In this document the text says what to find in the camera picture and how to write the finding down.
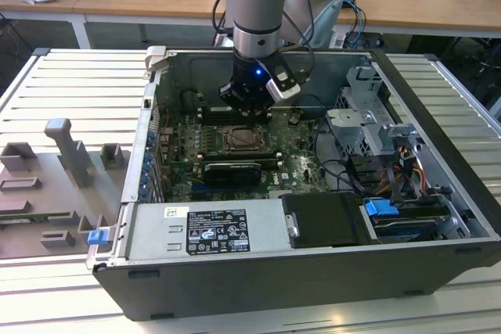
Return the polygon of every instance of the black plastic cover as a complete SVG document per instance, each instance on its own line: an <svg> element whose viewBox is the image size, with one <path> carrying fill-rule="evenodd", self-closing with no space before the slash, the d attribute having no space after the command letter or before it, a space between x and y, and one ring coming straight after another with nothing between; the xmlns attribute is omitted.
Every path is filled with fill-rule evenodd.
<svg viewBox="0 0 501 334"><path fill-rule="evenodd" d="M360 212L362 199L354 193L319 192L282 197L285 214L296 218L299 236L293 248L362 246L370 244Z"/></svg>

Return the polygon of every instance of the blue cable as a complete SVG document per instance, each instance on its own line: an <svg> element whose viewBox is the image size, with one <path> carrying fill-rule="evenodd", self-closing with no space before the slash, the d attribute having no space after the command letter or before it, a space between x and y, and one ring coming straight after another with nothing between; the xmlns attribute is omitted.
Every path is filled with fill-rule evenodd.
<svg viewBox="0 0 501 334"><path fill-rule="evenodd" d="M344 1L347 2L348 5L351 6L355 10L355 12L357 13L357 16L359 18L359 35L357 35L357 38L355 39L355 41L353 43L351 43L351 48L354 48L356 46L357 42L362 37L362 14L360 13L359 7L357 7L355 4L353 4L349 0L344 0Z"/></svg>

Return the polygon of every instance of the blue tab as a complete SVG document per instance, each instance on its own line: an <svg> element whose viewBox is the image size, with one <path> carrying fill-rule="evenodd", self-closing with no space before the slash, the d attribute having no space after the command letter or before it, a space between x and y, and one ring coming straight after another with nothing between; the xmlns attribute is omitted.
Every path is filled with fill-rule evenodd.
<svg viewBox="0 0 501 334"><path fill-rule="evenodd" d="M390 204L389 199L371 199L365 204L365 207L369 216L400 214L398 209Z"/></svg>
<svg viewBox="0 0 501 334"><path fill-rule="evenodd" d="M87 244L90 246L107 246L110 230L92 230L88 234Z"/></svg>

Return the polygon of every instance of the motherboard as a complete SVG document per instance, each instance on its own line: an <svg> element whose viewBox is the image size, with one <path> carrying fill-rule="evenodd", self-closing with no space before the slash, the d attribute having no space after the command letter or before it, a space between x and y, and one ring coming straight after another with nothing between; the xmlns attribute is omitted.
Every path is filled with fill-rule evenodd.
<svg viewBox="0 0 501 334"><path fill-rule="evenodd" d="M298 111L273 110L251 126L192 114L166 114L162 123L168 202L275 199L329 190L312 151L315 120L301 119Z"/></svg>

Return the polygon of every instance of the power supply label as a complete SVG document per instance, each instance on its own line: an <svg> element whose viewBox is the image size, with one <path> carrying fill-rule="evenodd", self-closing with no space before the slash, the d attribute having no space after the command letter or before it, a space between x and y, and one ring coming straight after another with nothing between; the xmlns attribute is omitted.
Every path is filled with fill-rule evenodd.
<svg viewBox="0 0 501 334"><path fill-rule="evenodd" d="M186 252L190 256L250 250L244 209L188 212Z"/></svg>

